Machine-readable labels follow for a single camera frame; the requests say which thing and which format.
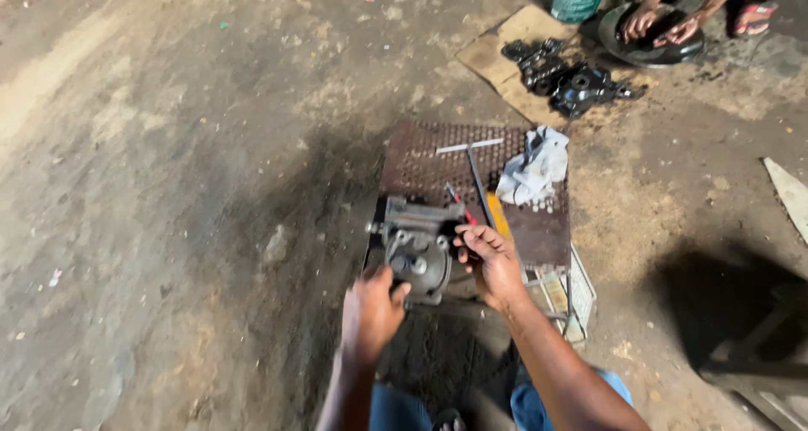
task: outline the blue jeans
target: blue jeans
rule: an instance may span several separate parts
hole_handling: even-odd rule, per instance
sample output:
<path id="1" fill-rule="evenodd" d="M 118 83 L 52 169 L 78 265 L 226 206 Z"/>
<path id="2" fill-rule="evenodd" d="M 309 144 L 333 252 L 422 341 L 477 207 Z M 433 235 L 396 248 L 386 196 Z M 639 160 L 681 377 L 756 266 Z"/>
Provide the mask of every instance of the blue jeans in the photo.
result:
<path id="1" fill-rule="evenodd" d="M 617 374 L 601 370 L 597 370 L 597 373 L 626 402 L 633 405 L 629 389 Z M 510 410 L 522 431 L 553 431 L 545 405 L 530 383 L 516 386 L 510 394 Z M 427 408 L 420 399 L 381 383 L 373 386 L 370 431 L 430 431 L 431 427 Z"/>

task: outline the concrete floor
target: concrete floor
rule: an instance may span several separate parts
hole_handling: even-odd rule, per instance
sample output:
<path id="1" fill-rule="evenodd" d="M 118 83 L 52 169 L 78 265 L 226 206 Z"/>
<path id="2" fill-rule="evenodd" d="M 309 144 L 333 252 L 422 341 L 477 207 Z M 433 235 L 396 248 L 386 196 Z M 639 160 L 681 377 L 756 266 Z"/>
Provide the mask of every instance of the concrete floor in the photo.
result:
<path id="1" fill-rule="evenodd" d="M 385 127 L 526 126 L 453 57 L 532 1 L 0 0 L 0 428 L 312 428 Z M 653 429 L 766 428 L 692 366 L 808 274 L 760 163 L 808 170 L 801 1 L 571 125 L 582 354 Z M 512 426 L 507 343 L 409 316 L 388 374 Z"/>

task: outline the white rag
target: white rag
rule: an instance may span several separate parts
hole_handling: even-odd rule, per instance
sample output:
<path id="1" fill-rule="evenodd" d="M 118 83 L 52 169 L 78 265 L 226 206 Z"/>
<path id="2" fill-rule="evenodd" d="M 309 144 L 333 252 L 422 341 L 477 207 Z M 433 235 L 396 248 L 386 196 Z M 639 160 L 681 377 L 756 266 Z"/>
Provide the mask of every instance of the white rag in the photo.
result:
<path id="1" fill-rule="evenodd" d="M 541 143 L 532 144 L 540 136 Z M 505 163 L 497 197 L 515 205 L 540 205 L 555 197 L 553 183 L 566 177 L 566 145 L 570 138 L 547 126 L 527 132 L 527 148 Z"/>

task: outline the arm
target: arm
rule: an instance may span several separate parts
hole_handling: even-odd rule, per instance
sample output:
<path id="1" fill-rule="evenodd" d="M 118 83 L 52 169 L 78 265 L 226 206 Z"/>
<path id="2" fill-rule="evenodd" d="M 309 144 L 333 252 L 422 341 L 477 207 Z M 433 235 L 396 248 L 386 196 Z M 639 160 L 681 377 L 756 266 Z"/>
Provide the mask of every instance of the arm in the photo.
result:
<path id="1" fill-rule="evenodd" d="M 632 40 L 645 37 L 648 28 L 656 20 L 659 0 L 642 0 L 640 6 L 625 20 L 623 24 L 623 41 L 628 44 Z"/>
<path id="2" fill-rule="evenodd" d="M 671 30 L 662 34 L 654 40 L 654 47 L 663 44 L 682 44 L 686 39 L 693 36 L 701 28 L 707 19 L 718 11 L 727 0 L 707 0 L 702 7 L 693 11 L 682 22 L 676 24 Z"/>
<path id="3" fill-rule="evenodd" d="M 318 431 L 367 429 L 376 360 L 404 320 L 409 284 L 390 292 L 388 266 L 368 268 L 345 293 L 343 338 L 334 359 Z"/>
<path id="4" fill-rule="evenodd" d="M 550 321 L 522 285 L 513 242 L 487 226 L 459 226 L 460 261 L 469 250 L 482 262 L 473 267 L 480 295 L 500 312 L 550 419 L 560 430 L 648 430 L 632 408 L 596 374 Z"/>

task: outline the rusty metal plate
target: rusty metal plate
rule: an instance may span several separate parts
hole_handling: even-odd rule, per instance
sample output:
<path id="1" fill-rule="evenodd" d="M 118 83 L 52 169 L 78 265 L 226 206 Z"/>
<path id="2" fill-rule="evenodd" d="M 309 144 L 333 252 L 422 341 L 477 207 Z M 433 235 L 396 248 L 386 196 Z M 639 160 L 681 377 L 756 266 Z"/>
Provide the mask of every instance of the rusty metal plate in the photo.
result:
<path id="1" fill-rule="evenodd" d="M 505 162 L 524 152 L 521 128 L 476 125 L 427 124 L 401 120 L 391 130 L 380 195 L 399 196 L 426 205 L 444 207 L 452 198 L 446 190 L 449 181 L 480 222 L 486 220 L 477 187 L 464 150 L 435 154 L 439 147 L 503 138 L 495 146 L 474 149 L 484 187 L 495 189 Z M 566 180 L 556 184 L 553 212 L 534 212 L 529 206 L 502 204 L 505 218 L 519 249 L 524 267 L 540 271 L 566 271 L 570 268 L 570 211 Z"/>

